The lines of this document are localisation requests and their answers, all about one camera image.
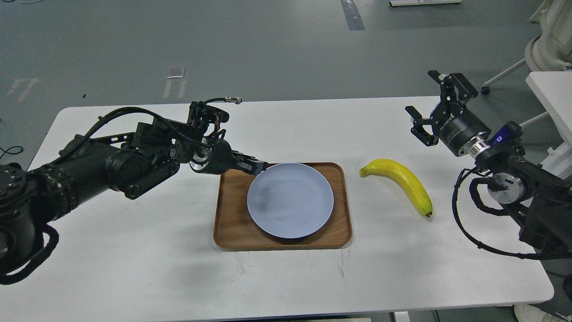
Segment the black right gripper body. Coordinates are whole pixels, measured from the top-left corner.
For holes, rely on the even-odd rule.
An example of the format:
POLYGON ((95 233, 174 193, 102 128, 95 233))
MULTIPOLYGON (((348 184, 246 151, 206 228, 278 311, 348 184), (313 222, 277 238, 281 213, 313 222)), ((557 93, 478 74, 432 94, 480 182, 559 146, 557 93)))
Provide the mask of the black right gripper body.
POLYGON ((464 147, 474 137, 491 134, 480 119, 459 102, 440 102, 431 112, 433 134, 456 156, 465 153, 464 147))

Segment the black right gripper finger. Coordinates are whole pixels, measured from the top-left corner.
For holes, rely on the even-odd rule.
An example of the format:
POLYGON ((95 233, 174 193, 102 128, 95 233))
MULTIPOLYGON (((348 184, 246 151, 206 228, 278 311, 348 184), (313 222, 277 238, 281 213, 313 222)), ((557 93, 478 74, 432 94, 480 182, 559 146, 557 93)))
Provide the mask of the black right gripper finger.
POLYGON ((441 124, 441 120, 435 118, 423 118, 421 113, 414 106, 406 106, 405 110, 412 118, 411 133, 427 147, 437 145, 439 137, 435 134, 429 134, 424 129, 424 126, 439 126, 439 124, 441 124))
POLYGON ((463 110, 466 103, 478 96, 479 92, 461 73, 443 74, 428 71, 429 77, 440 86, 440 101, 435 109, 463 110))

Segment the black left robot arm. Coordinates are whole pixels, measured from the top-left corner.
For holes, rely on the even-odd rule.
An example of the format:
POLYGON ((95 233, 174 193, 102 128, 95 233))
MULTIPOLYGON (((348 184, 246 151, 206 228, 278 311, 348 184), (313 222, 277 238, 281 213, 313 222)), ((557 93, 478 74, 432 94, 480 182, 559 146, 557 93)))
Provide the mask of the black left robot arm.
POLYGON ((229 169, 259 175, 268 163, 231 148, 222 123, 229 113, 213 102, 240 104, 239 97, 192 102, 186 122, 126 106, 99 117, 76 135, 57 159, 26 171, 1 166, 1 283, 26 279, 51 255, 59 233, 51 227, 80 204, 106 190, 137 199, 173 177, 182 164, 195 173, 221 175, 229 169))

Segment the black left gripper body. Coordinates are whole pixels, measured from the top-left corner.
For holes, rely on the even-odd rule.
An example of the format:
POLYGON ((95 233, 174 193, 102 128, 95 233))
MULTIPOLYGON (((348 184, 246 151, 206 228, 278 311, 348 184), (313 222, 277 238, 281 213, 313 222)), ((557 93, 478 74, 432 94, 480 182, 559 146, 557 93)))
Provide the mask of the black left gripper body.
POLYGON ((212 148, 197 149, 189 165, 195 173, 203 174, 220 175, 229 169, 241 170, 241 163, 226 140, 212 148))

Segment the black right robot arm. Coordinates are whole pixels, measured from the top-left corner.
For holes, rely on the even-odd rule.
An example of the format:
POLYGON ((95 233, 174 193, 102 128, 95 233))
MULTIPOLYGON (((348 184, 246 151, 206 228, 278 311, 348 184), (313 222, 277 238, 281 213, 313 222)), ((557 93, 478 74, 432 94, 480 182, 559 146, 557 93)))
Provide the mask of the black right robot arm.
POLYGON ((439 84, 440 101, 429 118, 413 106, 411 132, 426 146, 440 141, 456 156, 469 155, 473 169, 459 174, 452 196, 452 212, 463 234, 478 248, 510 257, 553 260, 571 257, 571 183, 527 161, 521 146, 522 128, 507 122, 496 134, 470 112, 467 102, 478 90, 461 73, 429 71, 439 84), (519 240, 537 250, 510 253, 488 246, 468 234, 460 222, 457 196, 464 179, 476 174, 469 192, 475 206, 495 216, 508 216, 519 226, 519 240))

